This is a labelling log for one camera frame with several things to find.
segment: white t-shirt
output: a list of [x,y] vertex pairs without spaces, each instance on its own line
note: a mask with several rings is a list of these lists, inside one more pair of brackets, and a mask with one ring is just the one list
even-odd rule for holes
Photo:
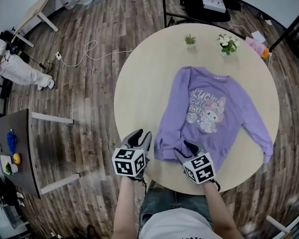
[[154,214],[143,226],[140,239],[221,239],[199,213],[177,208]]

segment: wooden table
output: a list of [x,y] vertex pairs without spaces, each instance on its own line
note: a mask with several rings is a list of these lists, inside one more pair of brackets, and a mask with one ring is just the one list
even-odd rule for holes
[[[183,41],[189,33],[197,37],[193,50],[187,50]],[[233,36],[216,26],[181,24],[151,35],[133,51],[115,89],[115,121],[121,139],[139,128],[156,136],[176,72],[183,66],[205,66],[216,75],[231,75],[242,85],[275,141],[279,101],[273,78],[260,56],[243,40],[236,54],[222,57],[216,39],[224,33]],[[179,164],[153,158],[153,143],[149,158],[146,175],[151,179],[178,192],[203,194],[202,187],[191,182]],[[263,164],[263,158],[260,147],[241,128],[216,177],[221,191],[247,180]]]
[[22,163],[18,165],[18,172],[13,175],[4,175],[16,186],[40,198],[41,195],[64,186],[80,178],[80,175],[73,174],[65,179],[49,184],[43,188],[40,187],[38,174],[35,166],[34,146],[32,140],[32,119],[48,120],[61,123],[73,124],[72,119],[65,119],[44,114],[30,112],[28,109],[22,110],[0,118],[0,146],[2,151],[0,155],[11,155],[6,134],[10,129],[14,130],[17,138],[15,147],[16,153],[21,154]]
[[15,37],[18,37],[22,41],[24,41],[26,44],[28,44],[31,47],[34,47],[34,44],[30,42],[29,40],[25,39],[21,35],[19,35],[19,32],[22,30],[22,28],[33,18],[38,17],[43,22],[46,22],[55,32],[57,32],[59,29],[42,13],[43,8],[46,6],[46,4],[49,2],[49,0],[38,0],[34,5],[32,5],[29,10],[27,11],[26,15],[23,18],[22,23],[17,27],[17,29],[14,32],[14,38],[12,39],[11,43],[15,40]]

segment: potted plant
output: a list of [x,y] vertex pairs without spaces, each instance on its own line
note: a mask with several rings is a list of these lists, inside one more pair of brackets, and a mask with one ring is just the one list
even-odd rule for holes
[[187,48],[193,48],[196,45],[196,37],[190,34],[184,36],[184,41]]
[[236,37],[234,39],[227,34],[220,34],[217,40],[219,40],[221,53],[223,56],[229,56],[231,53],[236,52],[237,48],[239,47],[239,40]]

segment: white box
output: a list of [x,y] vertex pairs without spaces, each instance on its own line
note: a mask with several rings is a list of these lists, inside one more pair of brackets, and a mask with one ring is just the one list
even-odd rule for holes
[[205,9],[215,10],[222,13],[226,12],[223,0],[203,0],[203,5]]

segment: denim shorts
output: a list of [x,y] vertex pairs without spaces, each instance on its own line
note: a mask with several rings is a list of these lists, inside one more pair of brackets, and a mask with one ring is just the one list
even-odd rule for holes
[[199,213],[213,228],[205,196],[175,192],[152,180],[140,209],[140,230],[154,214],[176,208],[185,208]]

